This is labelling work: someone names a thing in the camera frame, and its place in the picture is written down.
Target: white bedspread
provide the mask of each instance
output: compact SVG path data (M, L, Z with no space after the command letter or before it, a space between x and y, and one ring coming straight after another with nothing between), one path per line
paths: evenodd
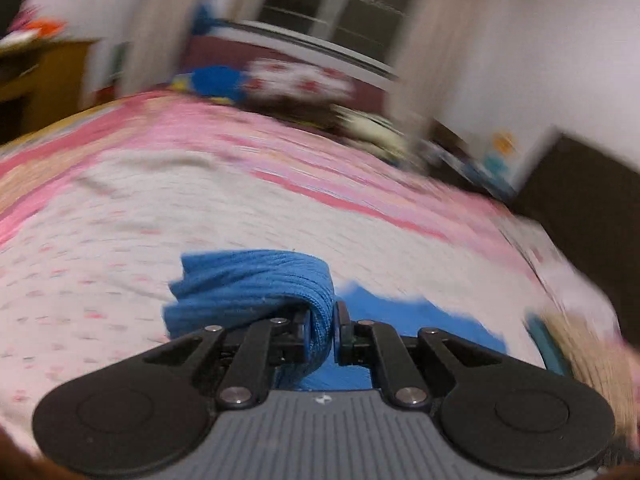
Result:
M522 319L549 300L522 272L212 155L112 151L0 251L0 424L33 446L31 414L49 390L166 341L161 307L182 252L238 248L305 252L329 264L338 291L357 281L470 314L542 365Z

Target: orange object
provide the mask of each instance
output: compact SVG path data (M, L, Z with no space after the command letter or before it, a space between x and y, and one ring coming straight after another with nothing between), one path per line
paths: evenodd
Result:
M494 150L503 156L513 153L514 142L512 134L494 134L493 138Z
M52 18L39 18L24 25L23 30L37 30L42 39L53 38L65 30L66 22Z

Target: maroon headboard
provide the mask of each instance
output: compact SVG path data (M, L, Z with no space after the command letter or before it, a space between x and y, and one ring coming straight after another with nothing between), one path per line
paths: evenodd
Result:
M180 63L181 72L211 65L223 65L236 70L244 70L247 64L260 57L304 63L297 59L264 46L241 41L226 40L215 36L191 36ZM354 98L346 106L370 114L383 115L385 91L358 79L353 80Z

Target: teal object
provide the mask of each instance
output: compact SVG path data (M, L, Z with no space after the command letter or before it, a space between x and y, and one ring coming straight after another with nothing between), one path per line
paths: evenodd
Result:
M538 347L547 370L565 377L573 377L571 363L566 360L564 354L560 351L556 340L551 337L544 321L535 314L529 314L527 316L527 332L529 332L533 342Z
M509 169L507 167L507 163L504 160L504 157L497 152L490 151L484 156L484 161L482 162L485 169L493 175L494 178L502 177L507 173Z

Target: blue mat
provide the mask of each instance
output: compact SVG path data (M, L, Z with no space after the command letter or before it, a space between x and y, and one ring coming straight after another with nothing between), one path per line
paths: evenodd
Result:
M425 326L434 326L446 332L469 339L495 351L507 353L503 340L492 335L471 317L460 317L440 310L426 300L395 301L379 298L368 290L351 285L341 294L352 320L373 319L389 323L400 335L415 336ZM326 361L311 375L298 383L299 390L367 390L371 377L366 368L339 367L332 351Z

